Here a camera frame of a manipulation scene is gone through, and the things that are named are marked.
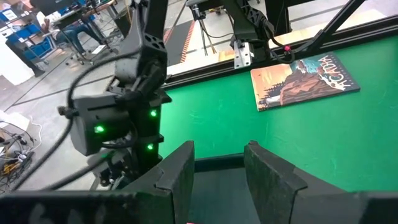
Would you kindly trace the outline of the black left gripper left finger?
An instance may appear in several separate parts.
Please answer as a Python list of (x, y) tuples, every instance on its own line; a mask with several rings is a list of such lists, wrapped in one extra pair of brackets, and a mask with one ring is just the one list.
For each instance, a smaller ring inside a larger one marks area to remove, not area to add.
[(186, 223), (195, 170), (195, 145), (186, 141), (143, 176), (127, 185), (123, 223)]

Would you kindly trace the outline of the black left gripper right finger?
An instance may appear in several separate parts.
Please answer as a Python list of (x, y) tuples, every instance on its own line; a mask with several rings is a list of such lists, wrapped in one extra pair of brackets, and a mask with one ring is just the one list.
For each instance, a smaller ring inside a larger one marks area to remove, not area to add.
[(243, 153), (246, 181), (261, 223), (290, 223), (299, 196), (345, 191), (249, 141)]

